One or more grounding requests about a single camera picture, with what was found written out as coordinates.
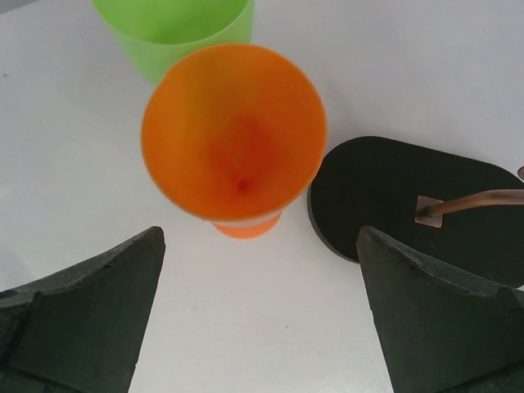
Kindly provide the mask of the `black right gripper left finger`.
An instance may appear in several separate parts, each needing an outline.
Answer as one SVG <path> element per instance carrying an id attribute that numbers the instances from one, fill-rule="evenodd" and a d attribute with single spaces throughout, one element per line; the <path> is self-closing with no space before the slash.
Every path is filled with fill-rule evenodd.
<path id="1" fill-rule="evenodd" d="M 129 390 L 165 257 L 154 226 L 1 293 L 3 392 Z"/>

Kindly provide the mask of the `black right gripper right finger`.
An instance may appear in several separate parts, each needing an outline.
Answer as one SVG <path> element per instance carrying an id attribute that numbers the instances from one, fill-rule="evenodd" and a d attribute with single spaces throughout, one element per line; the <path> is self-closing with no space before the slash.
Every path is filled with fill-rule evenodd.
<path id="1" fill-rule="evenodd" d="M 523 292 L 372 227 L 357 251 L 395 392 L 521 392 Z"/>

